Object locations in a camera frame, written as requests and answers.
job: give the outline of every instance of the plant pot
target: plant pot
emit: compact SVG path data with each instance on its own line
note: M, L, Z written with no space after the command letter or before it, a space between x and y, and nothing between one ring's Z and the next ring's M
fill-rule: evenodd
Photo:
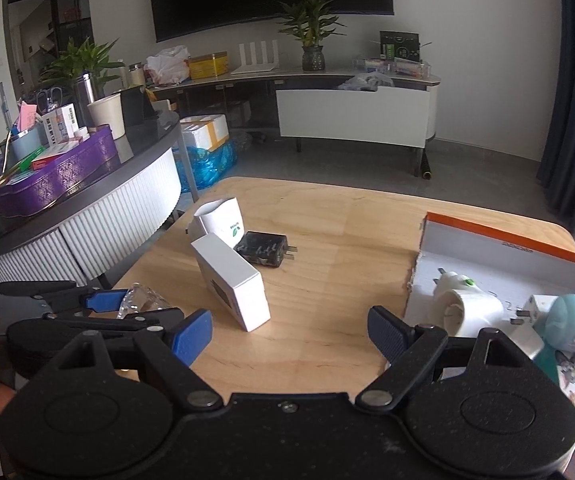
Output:
M325 70L323 45L303 47L303 70L306 72Z

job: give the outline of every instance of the tv cabinet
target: tv cabinet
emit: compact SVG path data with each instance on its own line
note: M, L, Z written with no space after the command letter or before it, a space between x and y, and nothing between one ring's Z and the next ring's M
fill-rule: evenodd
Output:
M154 92L158 99L177 102L179 114L184 116L199 113L209 99L222 102L228 110L235 88L261 83L260 88L276 106L276 118L265 124L247 124L245 130L278 128L282 137L295 137L299 151L302 137L409 146L415 152L413 172L418 176L426 141L435 133L440 79L394 75L393 88L379 87L376 92L336 89L357 73L347 69L304 72L299 68L228 73Z

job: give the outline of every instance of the yellow box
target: yellow box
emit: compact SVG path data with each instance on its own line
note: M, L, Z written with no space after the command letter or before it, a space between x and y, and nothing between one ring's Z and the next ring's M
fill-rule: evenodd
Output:
M204 77L214 77L230 70L227 52L216 52L205 54L205 56L190 57L190 77L201 79Z

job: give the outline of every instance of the black box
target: black box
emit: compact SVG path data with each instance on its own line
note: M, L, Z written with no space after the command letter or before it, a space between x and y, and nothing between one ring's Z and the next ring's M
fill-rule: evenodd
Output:
M414 32L381 31L381 59L401 57L421 62L421 43Z

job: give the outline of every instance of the white cup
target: white cup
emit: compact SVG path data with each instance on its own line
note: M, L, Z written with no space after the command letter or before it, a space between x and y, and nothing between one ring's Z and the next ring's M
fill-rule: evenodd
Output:
M503 321L503 303L491 294L476 290L446 290L435 298L435 309L443 312L443 328L449 336L477 337L487 326Z
M90 103L88 104L88 110L90 110L95 126L110 125L112 139L119 139L119 137L123 137L126 134L120 94L114 94Z
M223 198L200 206L188 225L192 241L214 233L228 246L234 248L244 237L244 219L235 198Z

